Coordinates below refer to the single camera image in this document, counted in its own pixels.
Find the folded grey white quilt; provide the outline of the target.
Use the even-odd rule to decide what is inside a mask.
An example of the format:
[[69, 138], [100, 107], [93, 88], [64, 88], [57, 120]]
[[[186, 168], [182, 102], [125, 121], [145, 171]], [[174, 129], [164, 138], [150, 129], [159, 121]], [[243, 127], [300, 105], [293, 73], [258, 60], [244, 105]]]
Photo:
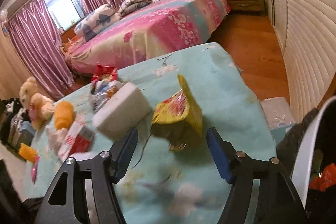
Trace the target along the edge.
[[150, 4], [149, 0], [125, 0], [122, 2], [118, 10], [118, 13], [120, 13], [121, 16], [124, 17], [134, 11], [146, 7], [149, 4]]

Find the white louvered wardrobe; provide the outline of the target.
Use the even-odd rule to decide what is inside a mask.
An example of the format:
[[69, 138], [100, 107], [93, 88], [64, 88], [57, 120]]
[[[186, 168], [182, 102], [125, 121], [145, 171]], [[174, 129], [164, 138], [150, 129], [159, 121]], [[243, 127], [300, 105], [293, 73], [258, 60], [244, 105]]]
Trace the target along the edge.
[[335, 0], [265, 0], [297, 121], [335, 92]]

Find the wooden nightstand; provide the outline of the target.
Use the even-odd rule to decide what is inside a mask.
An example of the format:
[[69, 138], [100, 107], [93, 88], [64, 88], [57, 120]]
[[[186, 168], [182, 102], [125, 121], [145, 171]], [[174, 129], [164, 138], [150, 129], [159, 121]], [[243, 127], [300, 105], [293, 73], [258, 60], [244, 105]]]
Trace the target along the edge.
[[227, 0], [232, 11], [262, 12], [264, 4], [261, 0]]

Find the round metal trash bin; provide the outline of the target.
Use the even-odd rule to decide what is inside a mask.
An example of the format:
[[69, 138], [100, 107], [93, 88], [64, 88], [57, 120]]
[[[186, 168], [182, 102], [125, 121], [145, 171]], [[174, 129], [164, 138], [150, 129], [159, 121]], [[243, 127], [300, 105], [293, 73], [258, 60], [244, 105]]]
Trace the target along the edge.
[[307, 223], [335, 223], [335, 96], [310, 110], [278, 143]]

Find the red snack wrapper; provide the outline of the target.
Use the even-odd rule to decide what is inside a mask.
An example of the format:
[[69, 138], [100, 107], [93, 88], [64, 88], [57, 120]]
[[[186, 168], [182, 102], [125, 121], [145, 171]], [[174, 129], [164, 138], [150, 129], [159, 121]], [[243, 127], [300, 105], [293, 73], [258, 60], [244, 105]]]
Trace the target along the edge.
[[96, 65], [95, 73], [91, 78], [91, 94], [94, 94], [97, 83], [103, 80], [108, 82], [118, 80], [117, 68], [108, 65]]

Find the folded heart pattern quilt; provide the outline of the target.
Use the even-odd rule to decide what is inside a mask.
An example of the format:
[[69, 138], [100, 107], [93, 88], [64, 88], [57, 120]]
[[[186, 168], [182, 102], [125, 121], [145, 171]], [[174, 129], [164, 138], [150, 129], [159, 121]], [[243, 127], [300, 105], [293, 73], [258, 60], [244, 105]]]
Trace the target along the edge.
[[121, 18], [122, 16], [118, 11], [110, 4], [105, 4], [92, 11], [79, 22], [74, 32], [78, 38], [83, 38], [83, 41], [86, 43]]

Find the teal floral table cloth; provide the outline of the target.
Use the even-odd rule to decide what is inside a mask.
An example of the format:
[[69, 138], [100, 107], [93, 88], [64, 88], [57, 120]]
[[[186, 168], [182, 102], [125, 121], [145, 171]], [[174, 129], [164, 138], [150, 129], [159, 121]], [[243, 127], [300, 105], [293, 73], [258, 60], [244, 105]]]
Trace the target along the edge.
[[120, 69], [102, 107], [91, 86], [64, 97], [76, 119], [55, 151], [47, 122], [33, 139], [36, 223], [217, 223], [232, 175], [220, 141], [269, 160], [274, 141], [260, 102], [231, 56], [205, 43]]

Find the orange foam fruit net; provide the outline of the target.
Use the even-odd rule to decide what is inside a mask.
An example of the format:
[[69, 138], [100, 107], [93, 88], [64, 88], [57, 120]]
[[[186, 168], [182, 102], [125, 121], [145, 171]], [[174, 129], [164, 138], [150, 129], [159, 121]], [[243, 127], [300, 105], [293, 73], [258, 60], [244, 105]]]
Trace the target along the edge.
[[61, 101], [54, 112], [54, 126], [56, 130], [69, 129], [74, 121], [74, 106], [68, 101]]

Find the white plastic storage box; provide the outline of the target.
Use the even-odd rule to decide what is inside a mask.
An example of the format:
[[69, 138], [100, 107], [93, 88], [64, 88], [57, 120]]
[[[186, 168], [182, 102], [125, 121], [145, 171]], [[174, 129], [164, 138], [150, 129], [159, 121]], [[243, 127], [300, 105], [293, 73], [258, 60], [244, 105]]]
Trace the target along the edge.
[[296, 123], [291, 108], [284, 97], [264, 99], [260, 102], [270, 130]]

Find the pink hair brush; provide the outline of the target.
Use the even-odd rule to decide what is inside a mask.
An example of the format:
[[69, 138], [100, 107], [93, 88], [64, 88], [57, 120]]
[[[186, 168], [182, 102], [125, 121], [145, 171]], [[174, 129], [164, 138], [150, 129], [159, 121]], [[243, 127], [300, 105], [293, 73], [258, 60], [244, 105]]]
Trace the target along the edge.
[[39, 156], [36, 156], [35, 161], [34, 161], [32, 167], [31, 167], [31, 173], [30, 173], [31, 181], [32, 181], [33, 184], [37, 180], [38, 163], [39, 163]]

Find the red white carton box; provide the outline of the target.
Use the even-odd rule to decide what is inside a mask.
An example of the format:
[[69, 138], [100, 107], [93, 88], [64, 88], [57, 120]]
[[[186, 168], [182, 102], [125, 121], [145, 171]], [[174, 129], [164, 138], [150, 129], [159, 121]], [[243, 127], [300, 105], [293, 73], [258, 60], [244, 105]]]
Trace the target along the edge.
[[58, 158], [64, 162], [73, 153], [84, 153], [90, 148], [95, 132], [83, 121], [74, 121], [58, 150]]

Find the pink curtain left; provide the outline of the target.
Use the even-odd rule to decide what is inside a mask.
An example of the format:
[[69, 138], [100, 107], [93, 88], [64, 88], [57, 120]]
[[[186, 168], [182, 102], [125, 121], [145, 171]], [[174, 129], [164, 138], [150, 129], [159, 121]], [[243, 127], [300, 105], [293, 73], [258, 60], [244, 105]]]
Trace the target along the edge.
[[60, 52], [60, 33], [45, 0], [32, 0], [7, 23], [11, 41], [26, 67], [55, 100], [74, 84]]

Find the yellow wrapper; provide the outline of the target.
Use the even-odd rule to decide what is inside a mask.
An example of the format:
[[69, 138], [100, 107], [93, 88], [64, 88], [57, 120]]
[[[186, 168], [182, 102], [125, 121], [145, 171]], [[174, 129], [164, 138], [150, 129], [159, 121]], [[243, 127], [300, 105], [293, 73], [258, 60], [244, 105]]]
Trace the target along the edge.
[[173, 152], [195, 148], [203, 142], [203, 112], [187, 80], [178, 75], [180, 90], [160, 102], [151, 119], [151, 135], [166, 139]]

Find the bed with floral sheet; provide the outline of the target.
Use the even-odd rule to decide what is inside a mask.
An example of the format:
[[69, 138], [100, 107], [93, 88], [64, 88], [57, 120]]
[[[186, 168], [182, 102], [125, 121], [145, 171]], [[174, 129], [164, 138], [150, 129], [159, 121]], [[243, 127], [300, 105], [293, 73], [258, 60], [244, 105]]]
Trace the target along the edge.
[[94, 74], [98, 64], [128, 67], [204, 44], [229, 12], [227, 0], [161, 0], [70, 49], [66, 60], [86, 75]]

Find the cream teddy bear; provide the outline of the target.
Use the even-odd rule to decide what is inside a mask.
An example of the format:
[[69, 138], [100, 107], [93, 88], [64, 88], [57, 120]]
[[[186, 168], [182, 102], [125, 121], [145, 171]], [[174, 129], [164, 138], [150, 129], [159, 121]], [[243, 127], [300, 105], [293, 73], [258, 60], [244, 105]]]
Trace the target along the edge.
[[32, 127], [37, 131], [54, 114], [53, 100], [38, 92], [37, 80], [33, 76], [22, 84], [19, 90], [19, 100], [28, 111]]

